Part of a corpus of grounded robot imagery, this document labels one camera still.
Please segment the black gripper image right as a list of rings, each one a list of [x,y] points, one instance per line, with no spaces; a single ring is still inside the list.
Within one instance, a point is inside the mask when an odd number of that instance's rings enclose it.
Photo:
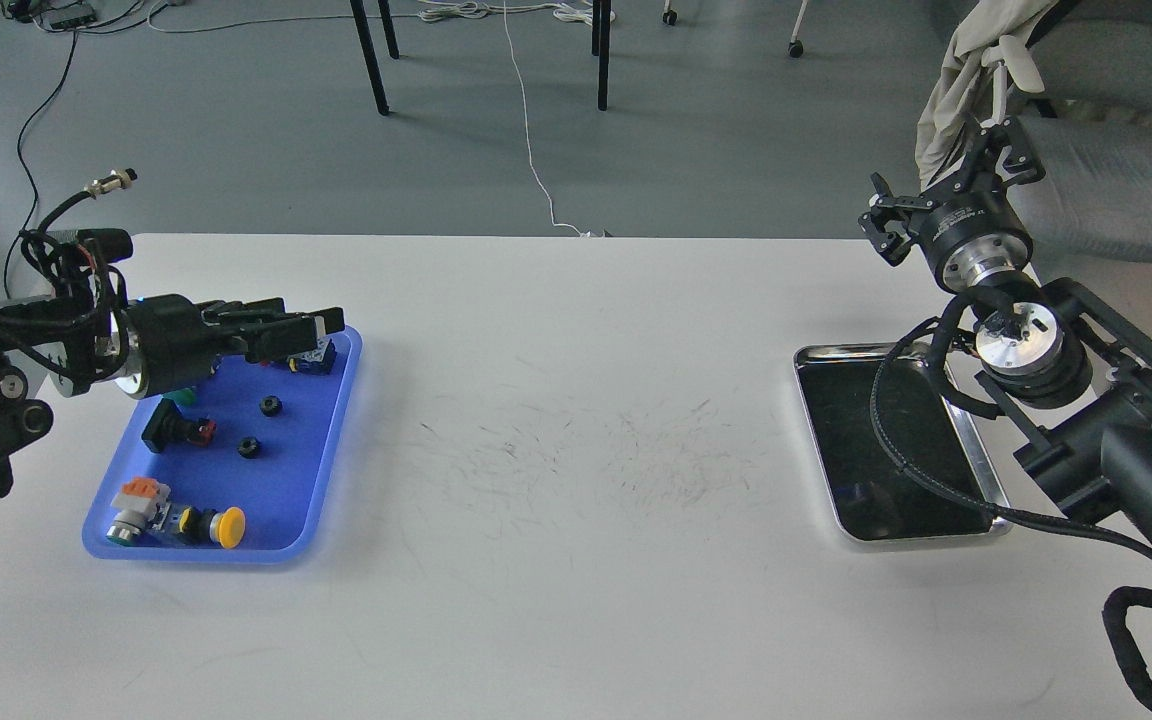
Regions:
[[[1046,170],[1020,118],[988,127],[967,120],[952,158],[960,160],[957,168],[929,187],[933,199],[892,194],[882,174],[870,174],[874,194],[858,223],[890,266],[905,260],[918,236],[938,287],[961,293],[1029,264],[1033,240],[1005,194],[1011,185],[1043,181]],[[935,199],[943,202],[937,206]]]

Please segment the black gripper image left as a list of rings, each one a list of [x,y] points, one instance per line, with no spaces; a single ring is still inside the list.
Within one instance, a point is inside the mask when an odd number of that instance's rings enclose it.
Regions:
[[[118,313],[128,350],[115,378],[131,397],[150,397],[204,381],[223,351],[247,363],[312,350],[344,329],[342,306],[287,313],[283,300],[209,300],[198,306],[179,293],[132,302]]]

